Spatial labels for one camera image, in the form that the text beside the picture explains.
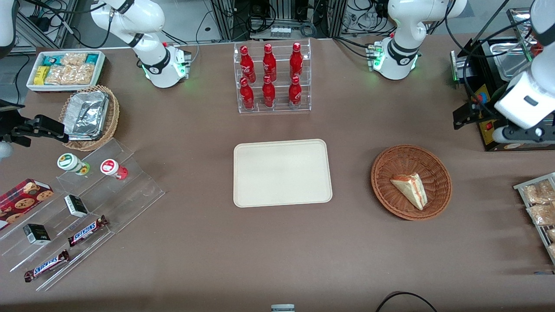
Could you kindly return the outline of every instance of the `red lid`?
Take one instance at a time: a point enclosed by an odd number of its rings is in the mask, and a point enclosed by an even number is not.
[[[245,55],[249,54],[249,49],[246,46],[241,46],[239,48],[239,51],[241,51],[242,56],[245,56]]]

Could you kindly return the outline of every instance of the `snickers bar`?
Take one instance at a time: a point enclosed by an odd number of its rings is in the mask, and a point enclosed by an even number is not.
[[[94,232],[96,232],[98,229],[105,226],[106,224],[108,224],[108,221],[106,220],[104,215],[102,215],[100,218],[96,219],[94,222],[89,224],[89,226],[82,229],[74,236],[68,238],[69,246],[70,247],[75,246],[79,241],[89,237],[91,234],[93,234]]]
[[[27,272],[25,272],[25,282],[28,283],[32,280],[34,280],[35,278],[37,278],[39,275],[43,274],[44,272],[51,270],[52,268],[54,268],[55,266],[57,266],[60,263],[63,262],[67,262],[69,261],[69,253],[67,250],[63,250],[61,254],[55,256],[54,258],[46,261],[45,263],[43,263],[42,265],[34,268],[34,270],[29,270]]]

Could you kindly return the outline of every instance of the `wicker basket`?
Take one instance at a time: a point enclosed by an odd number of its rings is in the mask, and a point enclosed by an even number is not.
[[[391,183],[396,174],[418,173],[428,197],[418,210]],[[451,200],[451,177],[441,161],[415,145],[396,145],[384,150],[372,165],[371,184],[378,200],[395,215],[407,220],[427,220],[442,213]]]
[[[108,103],[108,111],[106,112],[106,121],[104,122],[102,137],[96,141],[69,141],[68,143],[64,143],[64,146],[68,148],[77,149],[82,152],[90,152],[91,150],[95,150],[103,146],[108,141],[110,141],[110,139],[114,136],[115,129],[118,126],[118,118],[119,118],[118,99],[115,98],[114,93],[112,93],[110,89],[102,85],[95,85],[94,87],[89,87],[83,90],[79,90],[78,92],[92,92],[92,91],[102,91],[110,96],[110,102]],[[69,99],[65,102],[65,105],[62,108],[62,113],[58,118],[60,122],[64,120],[65,110],[68,108],[68,103],[69,103]]]

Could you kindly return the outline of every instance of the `small black box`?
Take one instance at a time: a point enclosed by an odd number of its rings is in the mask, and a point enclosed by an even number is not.
[[[89,213],[87,211],[87,208],[83,204],[83,201],[81,200],[81,198],[70,194],[66,196],[64,200],[65,200],[65,205],[69,209],[69,213],[71,213],[72,215],[82,218]]]
[[[23,227],[23,231],[31,244],[46,245],[50,243],[50,237],[46,233],[44,225],[29,223]]]

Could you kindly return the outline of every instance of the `cookie box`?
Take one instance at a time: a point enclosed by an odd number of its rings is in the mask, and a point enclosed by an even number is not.
[[[98,58],[96,60],[96,64],[94,66],[93,77],[90,80],[89,84],[72,84],[72,85],[45,85],[45,84],[35,84],[34,78],[37,74],[37,70],[41,67],[44,63],[45,58],[58,56],[65,53],[86,53],[86,54],[97,54]],[[97,85],[98,79],[100,78],[100,74],[102,72],[102,66],[104,65],[105,55],[101,51],[98,50],[66,50],[66,51],[46,51],[40,52],[37,55],[37,59],[33,65],[33,69],[31,70],[31,74],[29,75],[29,79],[27,80],[27,88],[31,91],[35,91],[37,93],[56,93],[56,92],[72,92],[81,90],[88,87],[93,87]]]
[[[26,179],[0,196],[0,230],[14,223],[25,213],[52,196],[52,188],[44,183]]]

